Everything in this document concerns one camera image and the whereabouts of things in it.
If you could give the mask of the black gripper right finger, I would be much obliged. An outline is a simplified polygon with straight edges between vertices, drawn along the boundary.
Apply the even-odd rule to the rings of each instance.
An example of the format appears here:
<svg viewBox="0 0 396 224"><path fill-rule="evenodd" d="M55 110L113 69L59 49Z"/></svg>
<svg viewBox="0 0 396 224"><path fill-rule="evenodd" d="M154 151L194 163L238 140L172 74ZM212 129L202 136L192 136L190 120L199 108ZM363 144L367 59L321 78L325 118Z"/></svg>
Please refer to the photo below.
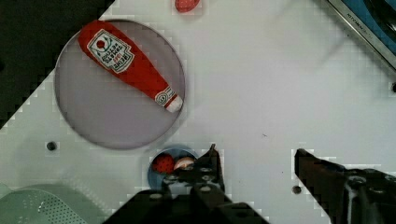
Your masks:
<svg viewBox="0 0 396 224"><path fill-rule="evenodd" d="M396 182L376 169L347 169L303 148L294 155L294 173L332 224L396 224Z"/></svg>

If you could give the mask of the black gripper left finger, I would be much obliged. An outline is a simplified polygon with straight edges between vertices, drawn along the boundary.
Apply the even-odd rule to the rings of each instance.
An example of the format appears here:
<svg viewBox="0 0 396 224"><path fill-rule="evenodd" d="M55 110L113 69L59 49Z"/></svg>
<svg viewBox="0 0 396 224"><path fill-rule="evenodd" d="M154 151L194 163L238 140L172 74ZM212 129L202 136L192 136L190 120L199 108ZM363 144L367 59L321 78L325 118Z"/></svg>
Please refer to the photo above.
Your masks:
<svg viewBox="0 0 396 224"><path fill-rule="evenodd" d="M220 154L215 144L212 144L209 150L193 163L181 165L170 175L166 175L161 190L167 191L176 198L179 195L189 195L194 187L207 185L225 191Z"/></svg>

